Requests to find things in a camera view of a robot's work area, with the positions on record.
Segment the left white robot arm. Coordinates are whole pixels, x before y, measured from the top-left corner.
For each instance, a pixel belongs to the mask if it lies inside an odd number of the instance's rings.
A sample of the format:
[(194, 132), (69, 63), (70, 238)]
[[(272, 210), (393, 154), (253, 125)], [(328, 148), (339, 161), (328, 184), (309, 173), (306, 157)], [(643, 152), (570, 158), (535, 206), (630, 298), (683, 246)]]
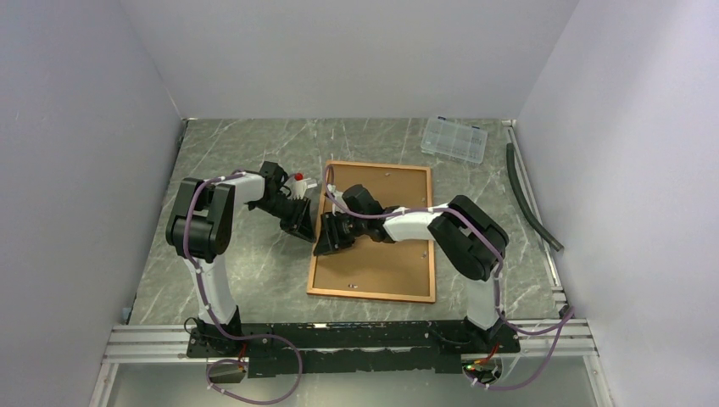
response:
[(242, 322), (232, 297), (226, 260), (234, 215), (245, 207), (259, 209), (279, 221), (281, 231), (305, 242), (315, 241), (309, 190), (317, 182), (289, 174), (265, 161), (257, 171), (234, 170), (209, 179), (187, 177), (178, 187), (165, 228), (166, 242), (183, 258), (198, 297), (198, 333), (223, 356), (242, 347)]

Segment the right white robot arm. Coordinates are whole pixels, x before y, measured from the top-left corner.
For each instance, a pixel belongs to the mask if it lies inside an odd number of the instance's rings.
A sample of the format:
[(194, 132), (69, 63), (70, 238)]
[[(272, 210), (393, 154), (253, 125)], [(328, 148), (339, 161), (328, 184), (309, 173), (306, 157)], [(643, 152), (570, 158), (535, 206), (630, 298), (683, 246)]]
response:
[(359, 237), (387, 244), (435, 242), (469, 281), (465, 318), (468, 344), (485, 352), (498, 342), (504, 326), (499, 274), (509, 237), (473, 201), (457, 195), (448, 203), (427, 208), (384, 207), (360, 184), (344, 192), (330, 185), (326, 196), (333, 208), (320, 216), (315, 256), (347, 250)]

